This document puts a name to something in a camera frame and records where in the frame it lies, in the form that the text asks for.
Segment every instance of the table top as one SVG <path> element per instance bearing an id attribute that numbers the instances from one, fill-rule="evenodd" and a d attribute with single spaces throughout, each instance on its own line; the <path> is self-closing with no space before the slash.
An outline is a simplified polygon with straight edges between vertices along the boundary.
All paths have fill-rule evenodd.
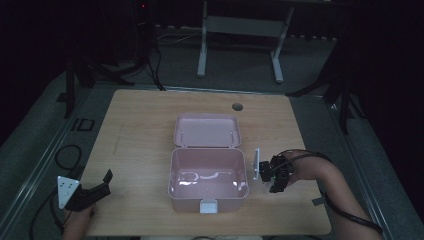
<path id="1" fill-rule="evenodd" d="M 232 108 L 243 105 L 242 111 Z M 237 117 L 246 161 L 249 195 L 235 212 L 176 212 L 168 194 L 177 116 L 222 113 Z M 111 195 L 97 203 L 91 236 L 228 236 L 326 234 L 331 225 L 315 181 L 299 181 L 282 193 L 255 181 L 261 161 L 304 144 L 290 101 L 281 95 L 118 90 L 115 92 L 81 179 L 84 188 L 114 176 Z"/>

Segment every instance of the box lid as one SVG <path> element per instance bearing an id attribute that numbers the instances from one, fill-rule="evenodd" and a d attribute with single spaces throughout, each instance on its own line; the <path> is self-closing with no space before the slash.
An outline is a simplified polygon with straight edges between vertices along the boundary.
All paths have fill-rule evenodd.
<path id="1" fill-rule="evenodd" d="M 234 148 L 241 144 L 237 118 L 231 114 L 182 113 L 177 117 L 178 147 Z"/>

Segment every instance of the open box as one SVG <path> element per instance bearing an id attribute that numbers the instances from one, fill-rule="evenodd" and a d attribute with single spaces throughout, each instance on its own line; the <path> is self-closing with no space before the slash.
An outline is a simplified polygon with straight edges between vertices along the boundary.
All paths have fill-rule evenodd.
<path id="1" fill-rule="evenodd" d="M 176 211 L 236 211 L 249 193 L 237 118 L 183 113 L 177 117 L 168 193 Z"/>

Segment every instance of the human arm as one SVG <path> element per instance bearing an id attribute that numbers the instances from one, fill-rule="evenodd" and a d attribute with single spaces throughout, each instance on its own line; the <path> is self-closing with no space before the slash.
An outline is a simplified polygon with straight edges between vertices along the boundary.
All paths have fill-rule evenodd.
<path id="1" fill-rule="evenodd" d="M 287 151 L 287 159 L 307 153 L 306 151 Z M 352 191 L 350 190 L 343 174 L 330 161 L 320 157 L 305 157 L 292 162 L 294 172 L 290 176 L 288 186 L 298 180 L 320 181 L 333 204 L 343 212 L 371 221 L 362 209 Z M 380 234 L 369 227 L 355 223 L 332 211 L 337 239 L 382 239 Z"/>
<path id="2" fill-rule="evenodd" d="M 90 218 L 94 214 L 95 205 L 81 212 L 70 212 L 65 210 L 65 223 L 63 225 L 62 240 L 80 240 L 87 232 Z"/>

